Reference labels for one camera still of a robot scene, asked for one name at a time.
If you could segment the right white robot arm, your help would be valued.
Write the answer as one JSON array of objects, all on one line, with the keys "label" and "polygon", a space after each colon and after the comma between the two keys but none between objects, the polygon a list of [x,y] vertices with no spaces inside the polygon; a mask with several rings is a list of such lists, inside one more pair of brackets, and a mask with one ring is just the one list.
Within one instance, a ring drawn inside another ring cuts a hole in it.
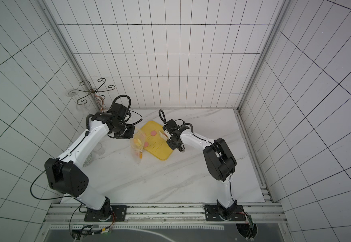
[{"label": "right white robot arm", "polygon": [[162,138],[170,149],[183,152],[185,145],[189,145],[202,151],[210,175],[219,181],[217,211],[222,220],[229,221],[238,207],[231,185],[237,161],[225,140],[213,140],[196,134],[191,123],[178,125],[173,119],[167,120],[163,110],[159,110],[158,115],[164,123]]}]

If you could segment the steel tongs white tips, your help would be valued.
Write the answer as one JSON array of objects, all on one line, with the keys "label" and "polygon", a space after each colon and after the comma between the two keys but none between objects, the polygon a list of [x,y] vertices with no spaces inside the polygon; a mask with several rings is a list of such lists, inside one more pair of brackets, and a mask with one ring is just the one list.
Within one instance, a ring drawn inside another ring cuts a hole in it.
[{"label": "steel tongs white tips", "polygon": [[160,137],[161,137],[163,140],[165,140],[165,141],[169,140],[170,137],[171,137],[171,135],[169,134],[169,132],[168,132],[168,131],[164,131],[164,130],[160,130],[160,131],[159,131],[159,135],[160,135]]}]

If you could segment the clear resealable zip bag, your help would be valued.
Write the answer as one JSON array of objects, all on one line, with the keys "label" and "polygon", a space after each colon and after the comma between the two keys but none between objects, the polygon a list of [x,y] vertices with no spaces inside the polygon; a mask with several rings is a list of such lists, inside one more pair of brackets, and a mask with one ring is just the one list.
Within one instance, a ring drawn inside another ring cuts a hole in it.
[{"label": "clear resealable zip bag", "polygon": [[146,139],[146,134],[142,130],[136,129],[133,138],[130,140],[131,155],[137,164],[141,163]]}]

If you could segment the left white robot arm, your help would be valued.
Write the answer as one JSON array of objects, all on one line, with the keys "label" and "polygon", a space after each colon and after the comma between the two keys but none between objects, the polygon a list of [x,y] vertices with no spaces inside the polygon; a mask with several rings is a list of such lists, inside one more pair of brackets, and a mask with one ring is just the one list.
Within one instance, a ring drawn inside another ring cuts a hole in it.
[{"label": "left white robot arm", "polygon": [[61,193],[61,199],[79,201],[101,221],[112,216],[110,200],[90,185],[83,167],[103,137],[117,140],[133,138],[136,123],[128,122],[131,104],[131,98],[122,94],[113,100],[107,111],[87,115],[86,128],[79,138],[57,158],[49,158],[45,162],[43,173],[47,176],[49,188]]}]

